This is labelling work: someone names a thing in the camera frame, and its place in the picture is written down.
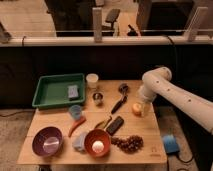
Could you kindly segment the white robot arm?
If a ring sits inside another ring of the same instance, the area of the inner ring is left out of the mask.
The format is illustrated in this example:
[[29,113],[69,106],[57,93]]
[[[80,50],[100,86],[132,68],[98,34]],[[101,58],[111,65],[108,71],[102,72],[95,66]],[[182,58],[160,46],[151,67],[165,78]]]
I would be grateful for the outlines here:
[[172,84],[172,72],[167,67],[147,71],[142,76],[139,98],[152,103],[160,95],[213,135],[213,102]]

